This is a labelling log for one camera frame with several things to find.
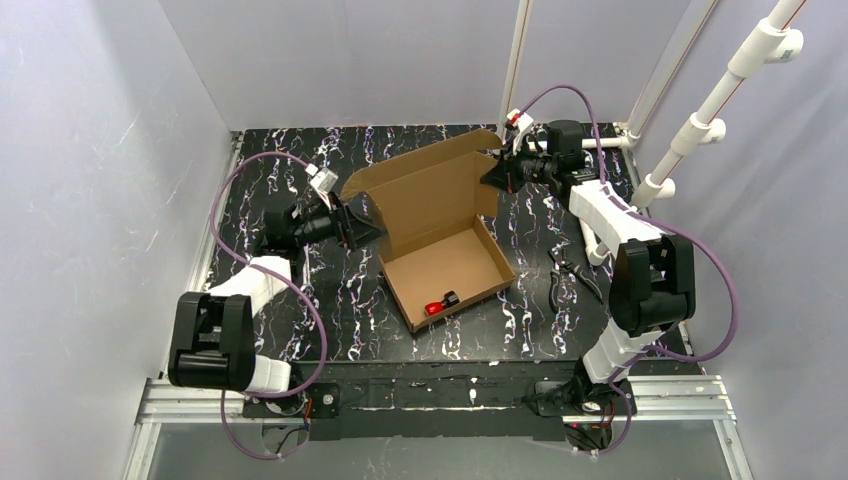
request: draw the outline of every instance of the black cable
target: black cable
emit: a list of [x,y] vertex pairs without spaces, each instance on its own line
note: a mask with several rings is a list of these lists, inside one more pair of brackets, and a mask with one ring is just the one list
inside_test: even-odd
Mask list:
[[595,283],[595,280],[590,278],[588,275],[583,273],[583,269],[580,268],[579,265],[575,265],[569,261],[564,262],[565,269],[577,278],[577,280],[583,284],[590,292],[592,292],[592,296],[594,296],[599,302],[604,303],[604,296],[601,293],[601,287]]
[[553,249],[548,250],[548,257],[550,257],[551,261],[552,261],[552,262],[554,262],[554,265],[556,265],[557,263],[559,263],[559,262],[557,261],[557,259],[556,259],[556,255],[554,255],[554,251],[553,251]]
[[557,293],[559,292],[559,284],[562,282],[562,274],[557,270],[551,270],[551,289],[548,291],[548,305],[554,314],[559,313],[559,305],[557,304]]
[[544,392],[532,393],[532,394],[524,395],[522,397],[517,397],[515,400],[513,400],[513,403],[515,403],[515,402],[520,402],[520,403],[538,402],[538,401],[541,401],[541,400],[550,399],[551,397],[553,397],[557,394],[560,394],[560,393],[563,394],[562,400],[566,401],[567,399],[566,399],[565,395],[567,395],[568,392],[565,392],[565,390],[567,390],[567,389],[568,389],[568,382],[565,382],[558,387],[552,388],[550,390],[546,390]]
[[571,425],[565,425],[565,428],[567,428],[568,430],[571,430],[574,433],[579,434],[580,437],[583,439],[583,440],[580,440],[580,441],[582,441],[584,443],[591,444],[597,450],[603,450],[604,448],[606,448],[606,447],[602,447],[602,446],[598,445],[598,442],[596,442],[594,439],[592,439],[592,437],[590,437],[588,433],[584,432],[583,430],[581,430],[579,428],[574,428]]
[[612,421],[615,420],[615,403],[610,400],[610,419],[605,424],[601,425],[602,427],[612,427]]
[[298,394],[298,398],[301,399],[300,406],[297,407],[297,410],[294,411],[281,411],[280,415],[284,417],[293,417],[295,415],[299,415],[303,413],[303,409],[306,408],[306,404],[309,403],[309,397],[306,396],[306,393],[300,392]]
[[306,427],[297,427],[297,428],[293,428],[293,429],[289,430],[289,431],[286,433],[286,436],[285,436],[285,437],[283,437],[283,441],[282,441],[282,442],[280,442],[280,446],[279,446],[279,447],[277,447],[277,451],[276,451],[276,452],[274,452],[274,454],[275,454],[275,455],[279,455],[279,454],[280,454],[280,451],[282,451],[282,450],[283,450],[283,445],[285,445],[285,444],[286,444],[286,440],[288,440],[288,439],[289,439],[289,437],[291,436],[291,434],[292,434],[292,433],[294,433],[294,432],[301,432],[301,431],[303,431],[303,430],[306,430]]

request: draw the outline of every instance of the pliers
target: pliers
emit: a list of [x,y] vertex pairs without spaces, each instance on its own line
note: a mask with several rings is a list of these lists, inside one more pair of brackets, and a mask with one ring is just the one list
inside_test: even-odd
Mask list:
[[604,296],[601,294],[601,287],[598,286],[592,276],[587,275],[580,265],[576,265],[575,263],[566,260],[564,253],[562,254],[562,260],[557,260],[555,253],[557,250],[562,252],[561,249],[548,250],[548,256],[551,257],[551,260],[554,262],[554,268],[551,270],[551,290],[548,294],[548,303],[551,306],[551,310],[553,310],[554,313],[559,313],[559,302],[557,302],[557,297],[559,296],[559,287],[563,285],[562,277],[564,272],[573,274],[574,277],[583,284],[583,286],[592,292],[592,296],[598,299],[599,302],[603,303]]

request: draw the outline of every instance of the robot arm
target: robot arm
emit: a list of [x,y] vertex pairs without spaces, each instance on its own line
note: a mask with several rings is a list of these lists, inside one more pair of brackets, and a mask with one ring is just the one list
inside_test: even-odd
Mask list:
[[329,171],[315,175],[311,185],[318,198],[303,211],[292,206],[282,214],[266,212],[255,256],[235,276],[208,292],[180,297],[168,360],[173,385],[255,394],[289,390],[292,365],[255,354],[253,334],[253,317],[287,285],[252,266],[291,280],[307,244],[335,238],[354,250],[383,235],[329,191],[334,180]]
[[[536,133],[531,135],[532,119],[525,116],[510,122],[517,137],[505,144],[497,165],[480,181],[507,193],[517,192],[528,182],[547,186],[610,249],[614,274],[607,302],[611,318],[598,342],[578,362],[572,380],[559,389],[572,405],[607,403],[615,396],[608,383],[616,369],[694,314],[692,244],[628,214],[631,207],[586,167],[578,122],[549,123],[547,145],[542,149],[535,138],[531,145]],[[628,370],[614,382],[625,381]]]

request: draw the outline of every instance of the white wall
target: white wall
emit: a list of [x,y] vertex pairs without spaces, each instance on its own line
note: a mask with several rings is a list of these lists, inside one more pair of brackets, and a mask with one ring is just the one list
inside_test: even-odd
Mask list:
[[[721,2],[638,146],[642,174],[775,3]],[[801,55],[742,85],[720,115],[727,139],[684,160],[675,198],[652,207],[715,247],[739,286],[738,336],[707,369],[728,385],[756,478],[844,478],[848,470],[844,12],[844,2],[807,2],[793,22],[805,37]],[[726,331],[727,294],[708,262],[697,268],[689,325],[705,352]]]
[[0,477],[119,478],[228,131],[155,0],[21,0],[0,145]]
[[[568,83],[586,93],[599,122],[626,121],[688,4],[535,0],[515,107],[547,87]],[[549,94],[531,116],[589,120],[580,97],[566,91]]]
[[[518,0],[160,1],[230,129],[498,120]],[[626,120],[687,4],[536,0],[516,102]]]
[[516,0],[161,0],[232,130],[498,116]]

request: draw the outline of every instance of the white pvc pipe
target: white pvc pipe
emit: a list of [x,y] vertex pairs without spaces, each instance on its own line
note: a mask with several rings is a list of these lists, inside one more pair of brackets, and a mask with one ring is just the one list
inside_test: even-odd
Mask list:
[[626,132],[629,144],[634,145],[642,136],[645,124],[650,120],[657,104],[659,104],[663,94],[674,79],[674,75],[683,64],[683,60],[718,2],[719,0],[701,0],[695,5],[690,5],[689,8],[694,9],[694,11],[690,12],[687,8],[687,11],[683,14],[687,20],[675,29],[672,34],[674,40],[663,51],[657,66],[648,78],[648,83],[645,84],[645,88],[642,89],[642,93],[636,100],[636,105],[630,112]]
[[[733,91],[739,88],[739,84],[742,83],[742,80],[742,78],[737,77],[730,72],[724,72],[721,80],[718,81],[715,88],[713,88],[713,91],[710,92],[707,99],[704,100],[703,104],[701,104],[701,108],[698,109],[698,113],[695,118],[697,118],[701,123],[709,124],[715,115],[718,114],[718,111],[721,110],[721,107],[724,106],[724,103],[728,100],[728,98],[730,98]],[[665,177],[665,175],[654,175],[654,178],[658,180]]]
[[733,96],[742,82],[756,73],[765,63],[788,61],[797,55],[803,45],[803,35],[787,30],[789,22],[798,13],[806,0],[780,0],[772,9],[768,18],[760,20],[742,45],[736,50],[727,71],[722,75],[713,91],[697,112],[690,115],[677,135],[671,140],[671,146],[660,160],[650,177],[654,185],[643,182],[634,192],[631,205],[647,207],[661,191],[681,160],[702,144],[705,138],[724,136],[724,125],[720,125],[721,134],[713,129],[713,121],[724,105]]
[[781,0],[777,2],[768,16],[768,22],[777,28],[785,28],[789,20],[798,13],[806,0]]
[[607,253],[609,253],[609,248],[603,243],[598,243],[598,238],[595,236],[595,232],[592,231],[592,227],[589,226],[588,223],[580,219],[580,231],[583,233],[583,241],[586,243],[586,258],[589,259],[589,263],[595,267],[604,263],[604,259],[607,257]]
[[512,105],[512,97],[515,94],[515,83],[518,80],[518,69],[521,65],[521,55],[524,52],[524,40],[527,38],[527,28],[530,21],[530,10],[533,8],[533,0],[521,0],[518,3],[518,14],[515,16],[515,29],[512,32],[512,47],[509,50],[509,63],[506,70],[506,83],[501,98],[501,110],[498,114],[498,136],[504,137],[504,122],[506,115]]
[[[547,150],[548,142],[545,140],[539,140],[538,142],[529,142],[531,152],[536,151],[536,143],[542,147],[542,150]],[[630,146],[630,143],[624,137],[601,138],[601,148],[629,148]],[[590,148],[598,148],[598,142],[596,142],[594,138],[584,138],[582,147],[586,150]]]

